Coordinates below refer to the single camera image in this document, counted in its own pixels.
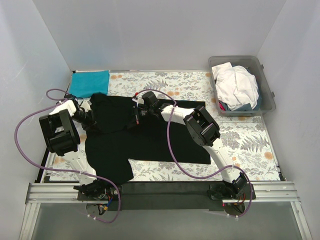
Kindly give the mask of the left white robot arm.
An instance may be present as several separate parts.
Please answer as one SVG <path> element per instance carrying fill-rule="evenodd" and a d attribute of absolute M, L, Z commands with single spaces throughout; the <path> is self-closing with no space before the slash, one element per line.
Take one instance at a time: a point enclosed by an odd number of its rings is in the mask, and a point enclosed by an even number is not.
<path fill-rule="evenodd" d="M 51 113 L 39 118 L 47 149 L 63 157 L 71 169 L 77 171 L 80 185 L 74 189 L 89 198 L 101 200 L 107 194 L 106 187 L 81 152 L 81 138 L 74 122 L 80 123 L 84 130 L 96 127 L 90 104 L 79 103 L 72 94 L 66 95 L 65 101 Z"/>

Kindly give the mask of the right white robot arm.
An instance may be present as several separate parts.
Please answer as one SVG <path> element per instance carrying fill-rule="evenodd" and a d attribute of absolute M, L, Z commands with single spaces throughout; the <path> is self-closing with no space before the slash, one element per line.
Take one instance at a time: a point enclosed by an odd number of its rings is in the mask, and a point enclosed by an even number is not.
<path fill-rule="evenodd" d="M 179 107 L 174 100 L 173 104 L 160 103 L 154 94 L 155 89 L 142 90 L 144 93 L 139 97 L 139 92 L 132 97 L 134 104 L 135 121 L 140 123 L 141 117 L 148 115 L 155 116 L 167 122 L 166 138 L 170 155 L 177 167 L 188 177 L 196 180 L 205 180 L 221 174 L 224 188 L 220 193 L 223 198 L 237 199 L 243 197 L 245 200 L 253 199 L 253 186 L 243 169 L 236 166 L 228 153 L 223 148 L 220 139 L 220 127 L 204 106 L 196 108 Z M 192 140 L 200 147 L 204 148 L 218 167 L 218 171 L 208 176 L 196 176 L 188 173 L 178 163 L 170 141 L 171 123 L 181 124 L 186 127 Z"/>

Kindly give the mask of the black t shirt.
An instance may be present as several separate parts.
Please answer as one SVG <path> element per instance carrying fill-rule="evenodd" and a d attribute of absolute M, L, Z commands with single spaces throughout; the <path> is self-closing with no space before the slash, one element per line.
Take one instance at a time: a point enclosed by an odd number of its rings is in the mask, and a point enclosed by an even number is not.
<path fill-rule="evenodd" d="M 98 176 L 121 185 L 134 177 L 129 159 L 173 161 L 167 143 L 167 122 L 147 118 L 137 125 L 131 97 L 96 93 L 90 102 L 96 126 L 86 132 L 85 153 Z M 210 155 L 193 141 L 182 124 L 170 124 L 170 143 L 180 163 L 211 163 Z"/>

